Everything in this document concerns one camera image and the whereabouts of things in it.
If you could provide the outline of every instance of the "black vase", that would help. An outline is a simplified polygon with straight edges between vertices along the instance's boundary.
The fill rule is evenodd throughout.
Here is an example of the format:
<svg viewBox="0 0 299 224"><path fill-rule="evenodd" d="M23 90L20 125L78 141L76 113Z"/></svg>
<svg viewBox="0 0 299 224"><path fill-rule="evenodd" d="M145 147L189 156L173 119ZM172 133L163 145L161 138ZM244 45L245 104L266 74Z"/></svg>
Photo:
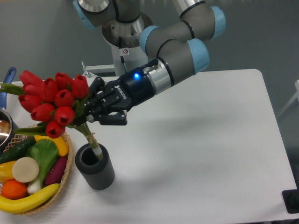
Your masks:
<svg viewBox="0 0 299 224"><path fill-rule="evenodd" d="M89 144L83 145L76 153L75 164L90 187L103 190L109 187L115 177L110 156L100 145L103 157L99 161Z"/></svg>

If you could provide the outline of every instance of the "yellow banana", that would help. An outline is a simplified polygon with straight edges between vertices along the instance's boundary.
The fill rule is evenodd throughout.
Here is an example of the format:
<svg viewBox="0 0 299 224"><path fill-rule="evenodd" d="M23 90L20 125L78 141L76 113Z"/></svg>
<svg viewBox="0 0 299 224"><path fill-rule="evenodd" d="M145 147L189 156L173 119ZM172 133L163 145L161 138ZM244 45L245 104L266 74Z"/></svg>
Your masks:
<svg viewBox="0 0 299 224"><path fill-rule="evenodd" d="M54 183L22 199L10 200L0 196L0 210L14 214L29 211L55 195L58 189L59 183Z"/></svg>
<svg viewBox="0 0 299 224"><path fill-rule="evenodd" d="M48 136L35 135L34 139L36 141L39 141L40 139L50 139L50 140L52 140L58 148L58 155L59 156L65 156L69 152L69 148L68 148L67 144L65 143L64 139L61 136L56 138L56 139L52 139Z"/></svg>

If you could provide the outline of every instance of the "green tulip stem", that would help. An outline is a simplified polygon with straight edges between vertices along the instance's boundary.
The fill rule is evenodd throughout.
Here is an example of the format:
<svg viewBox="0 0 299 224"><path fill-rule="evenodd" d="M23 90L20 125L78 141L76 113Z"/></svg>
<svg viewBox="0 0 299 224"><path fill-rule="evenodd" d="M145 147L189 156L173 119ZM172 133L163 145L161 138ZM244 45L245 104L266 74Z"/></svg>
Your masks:
<svg viewBox="0 0 299 224"><path fill-rule="evenodd" d="M89 127L86 123L83 123L76 128L78 131L80 131L87 139L90 147L93 149L93 152L96 154L99 160L103 157L103 152L98 144L97 140L94 138L94 133L91 133L89 130Z"/></svg>

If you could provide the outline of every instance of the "green leaf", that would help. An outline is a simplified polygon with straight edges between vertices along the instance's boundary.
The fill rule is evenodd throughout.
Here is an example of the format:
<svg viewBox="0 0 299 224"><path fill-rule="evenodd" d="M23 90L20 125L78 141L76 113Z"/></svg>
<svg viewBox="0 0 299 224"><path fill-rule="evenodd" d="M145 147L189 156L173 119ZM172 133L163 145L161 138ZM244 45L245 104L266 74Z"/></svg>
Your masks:
<svg viewBox="0 0 299 224"><path fill-rule="evenodd" d="M77 131L79 131L78 127L75 126L75 125L67 125L67 127L68 127L68 128L74 128L74 129L76 129Z"/></svg>
<svg viewBox="0 0 299 224"><path fill-rule="evenodd" d="M56 110L53 110L50 112L50 115L53 117L55 115L55 113L56 113Z"/></svg>
<svg viewBox="0 0 299 224"><path fill-rule="evenodd" d="M43 125L47 125L47 123L45 123L45 122L40 122L40 123L37 124L37 126L43 126Z"/></svg>
<svg viewBox="0 0 299 224"><path fill-rule="evenodd" d="M10 89L14 89L14 90L23 90L22 86L19 85L15 85L15 84L11 84L11 83L1 83L0 84L3 88L10 88Z"/></svg>
<svg viewBox="0 0 299 224"><path fill-rule="evenodd" d="M26 94L23 90L19 91L19 90L15 90L15 89L6 88L6 87L0 88L0 92L6 92L6 93L17 95L17 96Z"/></svg>
<svg viewBox="0 0 299 224"><path fill-rule="evenodd" d="M71 84L70 83L66 84L66 89L71 92Z"/></svg>
<svg viewBox="0 0 299 224"><path fill-rule="evenodd" d="M40 169L36 179L42 183L57 160L58 148L52 140L41 139L28 150L27 155L37 161Z"/></svg>
<svg viewBox="0 0 299 224"><path fill-rule="evenodd" d="M89 94L81 100L79 107L75 110L76 117L81 117L84 115L84 106L87 103L88 99Z"/></svg>
<svg viewBox="0 0 299 224"><path fill-rule="evenodd" d="M46 134L46 125L37 126L37 127L23 127L17 128L14 130L15 134L24 134L24 135L41 135L47 136Z"/></svg>
<svg viewBox="0 0 299 224"><path fill-rule="evenodd" d="M79 101L78 100L76 100L74 103L73 103L73 105L71 106L71 109L73 110L73 111L76 111L77 109L78 109L78 107L79 107Z"/></svg>

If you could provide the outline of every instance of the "toy vegetables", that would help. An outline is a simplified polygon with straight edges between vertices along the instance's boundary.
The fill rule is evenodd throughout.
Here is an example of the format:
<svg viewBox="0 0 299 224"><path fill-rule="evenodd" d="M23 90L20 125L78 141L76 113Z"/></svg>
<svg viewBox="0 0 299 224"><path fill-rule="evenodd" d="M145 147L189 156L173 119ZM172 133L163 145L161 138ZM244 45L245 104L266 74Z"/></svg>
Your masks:
<svg viewBox="0 0 299 224"><path fill-rule="evenodd" d="M0 156L0 164L15 161L25 156L28 148L36 143L34 137L29 137L11 147Z"/></svg>
<svg viewBox="0 0 299 224"><path fill-rule="evenodd" d="M53 168L47 174L45 179L45 186L51 185L53 183L60 183L64 175L64 170L66 168L67 158L59 157Z"/></svg>
<svg viewBox="0 0 299 224"><path fill-rule="evenodd" d="M34 180L38 173L39 165L31 157L20 158L13 166L13 176L18 182L28 183Z"/></svg>
<svg viewBox="0 0 299 224"><path fill-rule="evenodd" d="M50 138L48 136L35 135L34 138L35 138L36 141L39 141L40 139L50 139L50 140L52 140L57 146L59 156L66 156L69 152L69 147L67 146L64 139L61 136L56 138L56 139L53 139L53 138Z"/></svg>
<svg viewBox="0 0 299 224"><path fill-rule="evenodd" d="M0 182L5 183L14 178L12 172L14 163L15 161L0 164Z"/></svg>
<svg viewBox="0 0 299 224"><path fill-rule="evenodd" d="M1 196L7 199L21 199L24 198L27 194L27 186L24 183L18 182L16 180L7 181L2 189Z"/></svg>
<svg viewBox="0 0 299 224"><path fill-rule="evenodd" d="M14 214L29 211L55 195L58 189L59 184L55 183L33 195L18 200L11 200L0 196L0 210Z"/></svg>
<svg viewBox="0 0 299 224"><path fill-rule="evenodd" d="M56 162L58 149L53 141L42 139L31 147L26 155L35 159L40 167L38 176L27 188L29 194L34 194L43 188L43 181Z"/></svg>

